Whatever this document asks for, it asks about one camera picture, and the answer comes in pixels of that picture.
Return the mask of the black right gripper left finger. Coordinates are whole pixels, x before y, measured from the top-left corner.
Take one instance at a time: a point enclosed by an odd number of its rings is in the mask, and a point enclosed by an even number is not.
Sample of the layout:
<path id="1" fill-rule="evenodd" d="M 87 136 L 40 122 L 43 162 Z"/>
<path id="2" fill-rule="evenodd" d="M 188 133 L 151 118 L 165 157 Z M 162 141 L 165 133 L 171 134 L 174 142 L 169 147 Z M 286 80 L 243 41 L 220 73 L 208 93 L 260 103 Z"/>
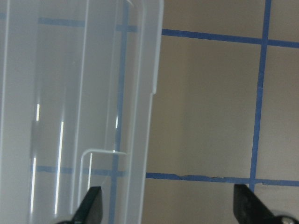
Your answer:
<path id="1" fill-rule="evenodd" d="M 102 219 L 103 202 L 101 186 L 90 187 L 71 219 L 71 224 L 100 224 Z"/>

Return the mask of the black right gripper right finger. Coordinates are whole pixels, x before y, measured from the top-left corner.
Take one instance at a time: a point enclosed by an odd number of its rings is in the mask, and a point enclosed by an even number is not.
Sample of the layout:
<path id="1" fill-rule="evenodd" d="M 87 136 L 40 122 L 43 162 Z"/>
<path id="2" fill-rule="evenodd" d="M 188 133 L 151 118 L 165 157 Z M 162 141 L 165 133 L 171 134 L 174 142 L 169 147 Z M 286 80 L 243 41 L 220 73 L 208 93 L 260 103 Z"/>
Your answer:
<path id="1" fill-rule="evenodd" d="M 235 184 L 233 214 L 239 224 L 282 224 L 245 184 Z"/>

